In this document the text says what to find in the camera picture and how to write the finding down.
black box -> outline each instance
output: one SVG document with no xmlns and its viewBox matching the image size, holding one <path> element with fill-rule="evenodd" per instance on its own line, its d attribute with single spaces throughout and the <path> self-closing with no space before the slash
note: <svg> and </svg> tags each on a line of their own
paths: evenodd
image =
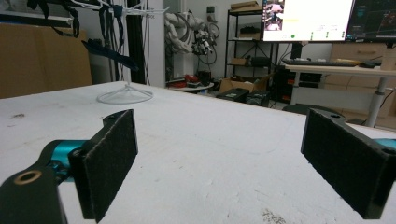
<svg viewBox="0 0 396 224">
<path fill-rule="evenodd" d="M 253 91 L 247 95 L 248 105 L 259 105 L 259 106 L 268 107 L 269 101 L 270 101 L 269 91 Z"/>
<path fill-rule="evenodd" d="M 216 96 L 216 98 L 244 103 L 247 99 L 248 93 L 249 90 L 236 88 L 220 93 L 219 95 Z"/>
</svg>

white tabletop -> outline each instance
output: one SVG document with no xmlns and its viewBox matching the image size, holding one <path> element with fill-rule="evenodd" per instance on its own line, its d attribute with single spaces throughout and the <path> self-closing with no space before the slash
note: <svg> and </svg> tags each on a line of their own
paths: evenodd
<svg viewBox="0 0 396 224">
<path fill-rule="evenodd" d="M 50 141 L 90 139 L 103 117 L 132 108 L 139 154 L 101 223 L 394 223 L 395 189 L 381 219 L 366 221 L 308 163 L 300 152 L 305 116 L 135 84 L 154 97 L 95 101 L 123 85 L 0 100 L 0 182 Z M 74 184 L 59 189 L 69 223 L 93 223 L 82 218 Z"/>
</svg>

wall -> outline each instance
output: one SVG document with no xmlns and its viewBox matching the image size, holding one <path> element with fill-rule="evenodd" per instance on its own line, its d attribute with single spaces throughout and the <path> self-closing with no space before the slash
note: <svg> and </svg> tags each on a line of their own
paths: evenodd
<svg viewBox="0 0 396 224">
<path fill-rule="evenodd" d="M 163 0 L 148 0 L 148 6 L 163 9 Z M 145 30 L 146 18 L 143 19 Z M 163 14 L 149 16 L 148 36 L 146 38 L 146 59 L 148 62 L 149 84 L 155 87 L 165 87 L 165 44 Z"/>
<path fill-rule="evenodd" d="M 187 8 L 189 8 L 195 17 L 199 17 L 204 19 L 206 17 L 206 7 L 207 6 L 218 6 L 218 18 L 219 22 L 217 26 L 220 28 L 220 37 L 217 40 L 216 51 L 218 54 L 218 59 L 215 64 L 211 66 L 212 76 L 213 77 L 222 77 L 224 75 L 224 64 L 225 64 L 225 40 L 226 40 L 226 31 L 227 31 L 227 12 L 230 9 L 230 5 L 234 3 L 246 2 L 243 0 L 222 0 L 222 1 L 213 1 L 213 0 L 187 0 Z M 244 25 L 245 23 L 251 24 L 257 19 L 253 18 L 244 18 L 240 20 L 239 24 Z M 283 54 L 285 49 L 287 48 L 287 44 L 281 44 L 279 47 L 279 55 Z M 332 44 L 308 44 L 303 48 L 303 58 L 312 58 L 312 59 L 330 59 Z"/>
<path fill-rule="evenodd" d="M 102 39 L 102 32 L 99 23 L 99 14 L 97 11 L 93 11 L 87 8 L 76 8 L 78 11 L 78 20 L 80 23 L 80 29 L 83 29 L 87 33 L 87 39 Z M 106 83 L 111 81 L 110 69 L 108 58 L 89 54 L 92 83 Z"/>
</svg>

desk leg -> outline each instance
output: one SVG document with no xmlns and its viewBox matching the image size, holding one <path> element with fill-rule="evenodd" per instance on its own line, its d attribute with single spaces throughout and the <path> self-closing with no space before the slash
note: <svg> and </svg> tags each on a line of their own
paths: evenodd
<svg viewBox="0 0 396 224">
<path fill-rule="evenodd" d="M 378 87 L 373 95 L 372 102 L 370 104 L 369 118 L 366 121 L 366 126 L 374 127 L 376 117 L 378 116 L 379 109 L 381 107 L 382 101 L 384 100 L 385 88 L 387 87 L 388 79 L 386 77 L 381 77 L 379 79 Z"/>
<path fill-rule="evenodd" d="M 295 105 L 297 102 L 297 98 L 298 98 L 297 91 L 298 91 L 299 84 L 300 84 L 300 74 L 301 74 L 301 72 L 296 72 L 296 77 L 294 78 L 293 91 L 291 93 L 291 101 L 290 101 L 291 105 Z"/>
</svg>

mounting hole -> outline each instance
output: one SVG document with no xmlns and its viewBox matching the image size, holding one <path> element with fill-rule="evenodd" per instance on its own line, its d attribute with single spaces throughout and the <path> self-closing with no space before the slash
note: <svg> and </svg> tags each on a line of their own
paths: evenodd
<svg viewBox="0 0 396 224">
<path fill-rule="evenodd" d="M 18 175 L 17 178 L 14 179 L 14 183 L 16 185 L 29 184 L 37 180 L 40 176 L 41 176 L 41 171 L 37 171 L 37 170 L 27 171 L 21 175 Z"/>
</svg>

